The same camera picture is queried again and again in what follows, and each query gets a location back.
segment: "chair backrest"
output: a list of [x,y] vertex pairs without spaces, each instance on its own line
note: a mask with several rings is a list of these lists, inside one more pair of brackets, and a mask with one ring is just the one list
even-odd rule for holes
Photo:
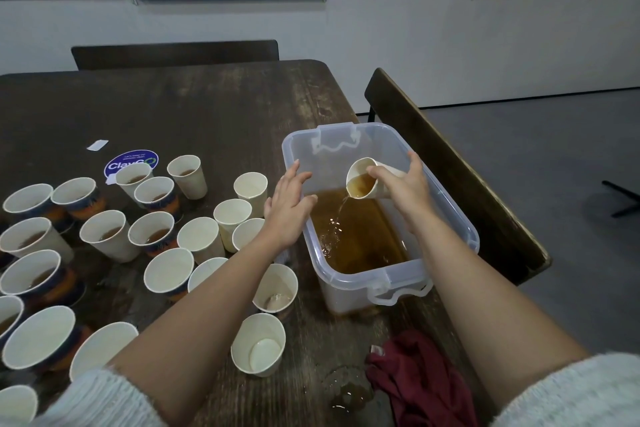
[[253,61],[278,61],[278,42],[219,41],[127,44],[124,46],[74,46],[78,69],[194,66]]
[[480,236],[479,255],[514,284],[551,264],[524,225],[380,68],[364,96],[383,123],[394,127],[435,174]]

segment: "red cloth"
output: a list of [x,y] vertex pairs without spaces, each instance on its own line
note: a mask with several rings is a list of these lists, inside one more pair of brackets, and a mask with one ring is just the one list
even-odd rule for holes
[[477,427],[471,391],[431,339],[404,331],[383,348],[367,356],[367,378],[389,395],[398,427]]

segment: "wooden table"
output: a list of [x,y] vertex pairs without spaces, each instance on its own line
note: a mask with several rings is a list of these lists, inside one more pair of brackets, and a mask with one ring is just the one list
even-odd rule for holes
[[[209,194],[186,202],[183,225],[196,216],[211,216],[216,204],[235,197],[233,182],[243,172],[263,172],[271,194],[285,171],[280,146],[288,133],[357,122],[327,66],[313,60],[6,75],[0,77],[0,101],[0,197],[32,183],[55,186],[89,176],[130,223],[142,211],[116,185],[106,185],[103,175],[105,164],[120,153],[155,151],[160,158],[155,175],[166,175],[166,164],[178,155],[193,153],[202,159]],[[109,143],[96,152],[86,149],[98,139]],[[169,307],[143,285],[147,257],[118,265],[82,245],[77,229],[67,239],[76,248],[72,266],[88,284],[87,294],[74,306],[80,321],[94,329],[129,321],[144,330]],[[368,385],[364,358],[370,345],[407,328],[435,340],[473,391],[479,419],[489,422],[494,407],[436,291],[395,307],[335,318],[324,306],[302,238],[289,257],[300,292],[285,324],[287,345],[277,374],[249,378],[229,358],[212,379],[196,424],[392,424],[384,396],[376,395],[353,414],[332,406],[342,385]],[[68,384],[66,372],[39,378],[25,372],[0,374],[0,387],[22,382],[35,386],[43,407]]]

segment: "sweater sleeve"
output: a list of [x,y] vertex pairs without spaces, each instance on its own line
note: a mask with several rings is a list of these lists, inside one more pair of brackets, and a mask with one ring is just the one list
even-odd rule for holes
[[516,397],[493,427],[636,426],[640,357],[609,353],[552,373]]
[[36,427],[164,427],[150,400],[121,375],[88,371],[30,425]]

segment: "white wall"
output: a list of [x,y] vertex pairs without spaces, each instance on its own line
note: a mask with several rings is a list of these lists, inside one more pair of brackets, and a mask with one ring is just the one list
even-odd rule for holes
[[640,0],[4,0],[0,74],[73,70],[75,45],[274,38],[365,112],[378,66],[420,106],[640,85],[638,28]]

